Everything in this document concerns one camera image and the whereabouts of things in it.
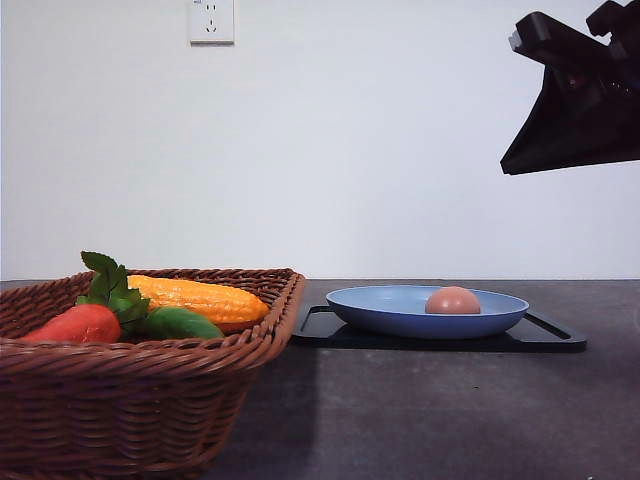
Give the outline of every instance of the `black tray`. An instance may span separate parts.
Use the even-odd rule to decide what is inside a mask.
[[[340,320],[328,305],[303,307],[291,342],[325,348],[459,352],[577,353],[587,346],[583,334],[532,311],[499,335],[472,340],[425,340],[381,335],[351,327]]]

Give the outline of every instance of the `electrical outlet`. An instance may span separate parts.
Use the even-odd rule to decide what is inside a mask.
[[[233,44],[234,0],[190,0],[189,39],[192,45]]]

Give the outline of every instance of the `brown wicker basket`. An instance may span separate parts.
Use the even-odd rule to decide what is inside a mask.
[[[130,273],[243,288],[270,312],[224,339],[28,344],[12,338],[73,305],[92,274],[3,292],[0,479],[198,478],[260,367],[286,346],[304,284],[290,269]]]

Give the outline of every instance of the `yellow corn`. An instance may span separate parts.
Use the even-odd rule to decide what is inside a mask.
[[[143,298],[150,299],[149,310],[156,307],[183,307],[205,316],[224,333],[244,330],[269,312],[257,296],[226,285],[129,275],[129,288],[137,288]]]

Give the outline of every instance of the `blue plate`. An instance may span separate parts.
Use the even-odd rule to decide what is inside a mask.
[[[441,287],[380,285],[335,290],[327,302],[348,324],[388,335],[413,338],[467,339],[496,335],[520,321],[529,304],[501,293],[470,289],[480,313],[425,313],[429,296]]]

